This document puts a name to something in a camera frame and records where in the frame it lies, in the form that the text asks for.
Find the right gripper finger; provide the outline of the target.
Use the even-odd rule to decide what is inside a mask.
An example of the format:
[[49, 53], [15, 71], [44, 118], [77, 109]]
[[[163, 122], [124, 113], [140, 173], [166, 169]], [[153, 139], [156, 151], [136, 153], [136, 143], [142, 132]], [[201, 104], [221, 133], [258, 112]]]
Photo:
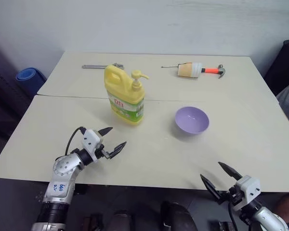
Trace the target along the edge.
[[223, 192], [216, 190], [215, 186], [202, 174], [200, 174], [200, 178], [205, 185], [205, 188], [208, 192], [214, 197], [214, 200], [220, 205], [223, 203]]
[[239, 174], [235, 169], [230, 167], [229, 165], [223, 163], [223, 162], [218, 162], [218, 164], [222, 167], [222, 169], [232, 178], [235, 180], [240, 180], [242, 178], [242, 175]]

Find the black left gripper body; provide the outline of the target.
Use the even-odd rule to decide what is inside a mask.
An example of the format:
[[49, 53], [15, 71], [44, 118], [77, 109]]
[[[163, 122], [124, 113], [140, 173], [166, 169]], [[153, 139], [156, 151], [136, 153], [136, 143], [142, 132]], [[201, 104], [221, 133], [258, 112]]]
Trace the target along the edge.
[[106, 159], [110, 159], [110, 153], [107, 152], [104, 148], [105, 146], [103, 145], [103, 138], [100, 137], [100, 141], [95, 146], [95, 157], [97, 159], [100, 159], [103, 157]]

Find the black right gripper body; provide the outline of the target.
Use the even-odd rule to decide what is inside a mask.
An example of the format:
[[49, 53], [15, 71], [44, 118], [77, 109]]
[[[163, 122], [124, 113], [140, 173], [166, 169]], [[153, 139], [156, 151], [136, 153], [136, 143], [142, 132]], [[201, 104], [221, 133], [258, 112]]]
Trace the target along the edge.
[[230, 202], [230, 205], [235, 211], [242, 209], [240, 203], [243, 202], [243, 192], [238, 186], [232, 186], [228, 191], [220, 191], [220, 204]]

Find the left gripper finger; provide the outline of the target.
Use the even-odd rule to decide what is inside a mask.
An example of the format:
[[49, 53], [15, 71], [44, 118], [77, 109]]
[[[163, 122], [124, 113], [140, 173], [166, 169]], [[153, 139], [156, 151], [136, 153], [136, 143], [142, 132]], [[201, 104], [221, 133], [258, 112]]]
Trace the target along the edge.
[[107, 133], [109, 133], [111, 130], [113, 129], [113, 127], [107, 127], [107, 128], [103, 128], [97, 131], [97, 134], [99, 137], [103, 137], [105, 136]]
[[125, 147], [126, 143], [127, 143], [127, 142], [125, 141], [125, 142], [121, 143], [120, 145], [116, 146], [116, 147], [114, 148], [114, 150], [109, 153], [109, 158], [112, 159], [112, 158], [115, 157], [117, 154], [119, 154], [119, 153], [122, 151], [122, 149]]

